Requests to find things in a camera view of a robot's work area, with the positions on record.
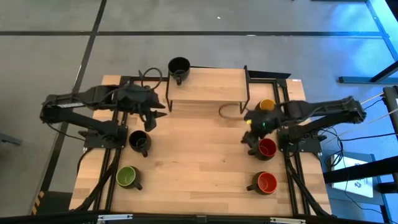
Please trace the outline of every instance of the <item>wooden tabletop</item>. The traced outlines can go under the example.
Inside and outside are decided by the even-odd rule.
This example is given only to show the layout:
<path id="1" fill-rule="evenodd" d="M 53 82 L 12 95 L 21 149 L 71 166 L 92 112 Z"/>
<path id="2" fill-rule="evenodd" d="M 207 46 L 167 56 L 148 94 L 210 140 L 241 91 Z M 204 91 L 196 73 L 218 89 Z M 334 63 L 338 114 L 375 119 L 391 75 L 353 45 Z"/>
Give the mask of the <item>wooden tabletop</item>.
<path id="1" fill-rule="evenodd" d="M 103 85 L 118 84 L 120 76 L 104 76 Z M 155 82 L 146 82 L 153 86 Z M 156 92 L 165 100 L 166 82 Z M 301 80 L 287 80 L 289 98 L 304 100 Z M 250 83 L 254 108 L 262 99 L 274 100 L 271 84 Z M 152 138 L 149 156 L 123 149 L 119 168 L 135 166 L 142 173 L 143 190 L 123 189 L 116 184 L 112 201 L 114 212 L 213 214 L 213 215 L 278 215 L 291 216 L 292 209 L 284 158 L 277 152 L 269 161 L 248 156 L 249 148 L 240 140 L 249 127 L 244 121 L 223 119 L 218 115 L 220 102 L 174 102 L 173 111 L 161 110 L 167 116 L 157 119 L 157 127 L 148 134 Z M 242 116 L 239 106 L 222 111 L 228 116 Z M 95 111 L 94 118 L 111 119 L 110 111 Z M 143 130 L 136 114 L 127 120 L 129 133 Z M 276 142 L 275 132 L 266 136 Z M 305 183 L 324 210 L 330 204 L 318 159 L 311 153 L 300 153 Z M 92 150 L 81 162 L 70 209 L 79 206 L 98 181 L 104 149 Z M 252 176 L 259 171 L 273 173 L 277 190 L 267 196 L 246 191 Z M 104 208 L 108 186 L 103 191 L 100 208 Z M 295 185 L 298 209 L 303 213 L 299 188 Z"/>
<path id="2" fill-rule="evenodd" d="M 182 85 L 169 83 L 170 100 L 246 102 L 246 74 L 235 68 L 191 68 Z"/>

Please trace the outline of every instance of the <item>black mug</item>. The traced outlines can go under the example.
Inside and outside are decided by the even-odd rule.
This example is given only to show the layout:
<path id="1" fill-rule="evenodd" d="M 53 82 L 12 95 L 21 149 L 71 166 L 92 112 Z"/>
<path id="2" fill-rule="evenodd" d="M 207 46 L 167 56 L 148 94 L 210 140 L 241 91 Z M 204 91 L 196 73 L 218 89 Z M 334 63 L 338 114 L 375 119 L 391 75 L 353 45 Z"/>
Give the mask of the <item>black mug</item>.
<path id="1" fill-rule="evenodd" d="M 248 151 L 250 156 L 255 156 L 257 159 L 267 161 L 272 159 L 276 154 L 276 144 L 271 139 L 261 139 L 258 143 L 255 143 L 253 147 Z"/>
<path id="2" fill-rule="evenodd" d="M 137 188 L 142 190 L 142 186 L 139 183 L 141 181 L 141 173 L 137 167 L 125 166 L 119 169 L 116 174 L 116 182 L 125 189 Z"/>
<path id="3" fill-rule="evenodd" d="M 258 172 L 252 178 L 251 185 L 246 190 L 254 190 L 261 195 L 269 195 L 275 192 L 278 181 L 275 176 L 268 172 Z"/>
<path id="4" fill-rule="evenodd" d="M 181 85 L 182 81 L 187 79 L 190 72 L 191 63 L 188 59 L 183 57 L 173 58 L 169 62 L 169 75 L 171 75 L 175 81 L 177 81 L 177 85 Z"/>
<path id="5" fill-rule="evenodd" d="M 142 153 L 144 157 L 148 156 L 151 142 L 149 135 L 143 131 L 134 131 L 129 137 L 129 144 L 132 150 Z"/>

